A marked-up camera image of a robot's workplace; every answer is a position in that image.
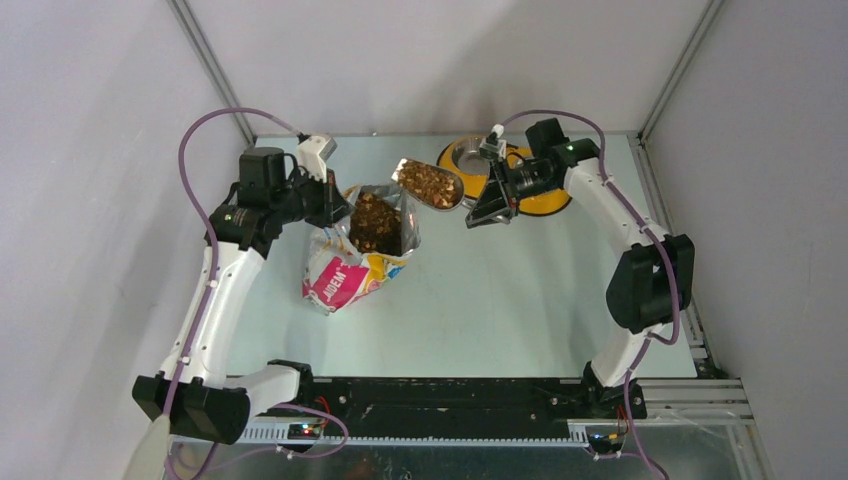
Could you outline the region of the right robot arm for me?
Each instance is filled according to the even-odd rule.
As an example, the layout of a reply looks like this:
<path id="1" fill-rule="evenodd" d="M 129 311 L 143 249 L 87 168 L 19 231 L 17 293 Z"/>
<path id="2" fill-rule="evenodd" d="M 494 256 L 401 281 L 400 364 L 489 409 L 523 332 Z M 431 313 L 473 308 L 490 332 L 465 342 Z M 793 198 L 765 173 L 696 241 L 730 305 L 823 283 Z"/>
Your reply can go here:
<path id="1" fill-rule="evenodd" d="M 618 187 L 606 168 L 607 141 L 569 139 L 562 113 L 542 110 L 542 120 L 528 127 L 530 159 L 512 167 L 507 160 L 504 127 L 494 125 L 483 137 L 480 156 L 489 174 L 465 217 L 469 229 L 508 223 L 521 201 L 555 190 L 566 192 L 606 235 L 618 263 L 605 292 L 616 327 L 606 345 L 587 364 L 585 378 L 594 383 L 581 392 L 585 411 L 606 418 L 622 403 L 651 343 L 673 345 L 680 333 L 680 313 L 692 294 L 694 244 L 672 235 L 641 212 Z"/>

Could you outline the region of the pet food bag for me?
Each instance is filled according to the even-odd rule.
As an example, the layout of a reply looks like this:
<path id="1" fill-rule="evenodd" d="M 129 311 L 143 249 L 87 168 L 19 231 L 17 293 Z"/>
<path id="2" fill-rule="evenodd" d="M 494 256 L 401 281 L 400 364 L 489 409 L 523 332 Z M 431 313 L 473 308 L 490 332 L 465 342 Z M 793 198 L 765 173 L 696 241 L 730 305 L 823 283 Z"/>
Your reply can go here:
<path id="1" fill-rule="evenodd" d="M 345 192 L 353 214 L 309 237 L 302 296 L 329 315 L 380 289 L 419 248 L 416 212 L 397 184 Z"/>

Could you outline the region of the yellow double pet bowl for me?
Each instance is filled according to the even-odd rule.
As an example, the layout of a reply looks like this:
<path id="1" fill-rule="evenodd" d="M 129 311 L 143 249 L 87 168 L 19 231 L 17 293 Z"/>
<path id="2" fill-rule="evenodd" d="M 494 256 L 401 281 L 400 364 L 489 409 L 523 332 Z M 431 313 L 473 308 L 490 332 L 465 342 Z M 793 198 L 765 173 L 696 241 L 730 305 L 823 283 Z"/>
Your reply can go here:
<path id="1" fill-rule="evenodd" d="M 437 158 L 436 165 L 455 173 L 464 184 L 463 205 L 471 208 L 487 185 L 489 163 L 480 155 L 482 135 L 460 137 L 447 145 Z M 505 160 L 508 178 L 513 182 L 518 201 L 518 213 L 531 217 L 547 217 L 569 206 L 572 197 L 555 183 L 538 175 L 536 161 L 529 147 L 512 143 L 506 146 Z"/>

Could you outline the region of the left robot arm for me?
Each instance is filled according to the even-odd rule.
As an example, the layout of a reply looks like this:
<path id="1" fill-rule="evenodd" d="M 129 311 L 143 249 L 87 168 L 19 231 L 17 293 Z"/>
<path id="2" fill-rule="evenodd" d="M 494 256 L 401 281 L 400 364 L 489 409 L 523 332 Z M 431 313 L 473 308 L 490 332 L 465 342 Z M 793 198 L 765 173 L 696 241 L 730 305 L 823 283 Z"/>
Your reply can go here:
<path id="1" fill-rule="evenodd" d="M 173 435 L 232 445 L 248 422 L 279 405 L 304 416 L 316 403 L 309 365 L 271 360 L 230 377 L 230 344 L 247 295 L 272 243 L 286 224 L 330 227 L 352 211 L 326 165 L 336 145 L 302 141 L 294 154 L 251 147 L 239 158 L 239 179 L 225 201 L 203 219 L 206 247 L 200 278 L 183 326 L 154 376 L 135 380 L 132 397 Z M 287 159 L 295 165 L 285 169 Z"/>

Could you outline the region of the metal food scoop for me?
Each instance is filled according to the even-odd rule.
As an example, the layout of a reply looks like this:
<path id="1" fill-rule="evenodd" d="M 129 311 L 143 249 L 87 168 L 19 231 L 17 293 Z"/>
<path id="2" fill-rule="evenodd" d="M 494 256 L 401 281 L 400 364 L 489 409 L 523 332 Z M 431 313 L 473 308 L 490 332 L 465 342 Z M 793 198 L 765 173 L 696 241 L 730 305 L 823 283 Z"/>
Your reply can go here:
<path id="1" fill-rule="evenodd" d="M 455 172 L 434 164 L 402 158 L 391 180 L 422 205 L 435 211 L 458 208 L 470 210 L 473 201 L 466 196 L 465 183 Z"/>

